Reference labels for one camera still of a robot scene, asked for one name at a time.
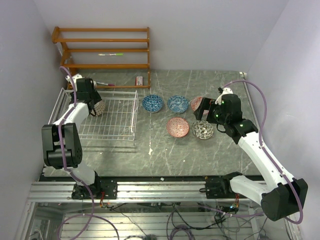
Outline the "brown patterned bowl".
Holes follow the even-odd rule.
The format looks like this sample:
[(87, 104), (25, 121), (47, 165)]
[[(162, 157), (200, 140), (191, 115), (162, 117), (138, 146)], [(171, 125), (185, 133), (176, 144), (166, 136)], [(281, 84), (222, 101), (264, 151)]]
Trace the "brown patterned bowl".
[(97, 104), (94, 106), (95, 112), (97, 116), (100, 116), (106, 109), (106, 104), (103, 100), (99, 101)]

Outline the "red circle patterned bowl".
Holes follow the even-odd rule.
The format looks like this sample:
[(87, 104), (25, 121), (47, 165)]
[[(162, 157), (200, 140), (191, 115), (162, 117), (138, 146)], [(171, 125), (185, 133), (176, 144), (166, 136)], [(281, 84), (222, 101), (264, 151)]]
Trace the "red circle patterned bowl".
[(189, 133), (190, 126), (184, 118), (173, 117), (167, 122), (166, 130), (174, 138), (183, 138)]

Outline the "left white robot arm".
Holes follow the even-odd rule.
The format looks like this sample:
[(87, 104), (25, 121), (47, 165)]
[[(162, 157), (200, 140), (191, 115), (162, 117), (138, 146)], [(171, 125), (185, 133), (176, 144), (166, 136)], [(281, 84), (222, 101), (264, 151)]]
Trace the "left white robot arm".
[(102, 100), (91, 78), (78, 78), (67, 111), (41, 129), (43, 160), (47, 167), (63, 169), (75, 180), (71, 198), (96, 199), (101, 196), (101, 179), (83, 162), (78, 129), (88, 117), (96, 117), (95, 105)]

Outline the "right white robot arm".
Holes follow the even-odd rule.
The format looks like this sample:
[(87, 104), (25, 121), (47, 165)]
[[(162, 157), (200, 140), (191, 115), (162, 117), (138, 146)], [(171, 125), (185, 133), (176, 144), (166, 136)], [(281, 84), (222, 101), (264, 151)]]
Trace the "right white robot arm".
[(223, 177), (221, 194), (226, 198), (235, 194), (247, 197), (259, 204), (267, 218), (274, 222), (299, 213), (295, 224), (300, 224), (308, 184), (289, 173), (263, 144), (258, 128), (243, 118), (240, 98), (232, 93), (222, 94), (218, 99), (204, 97), (194, 112), (197, 120), (202, 119), (204, 111), (208, 111), (206, 121), (223, 126), (223, 133), (249, 156), (265, 182), (260, 184), (240, 172), (232, 172)]

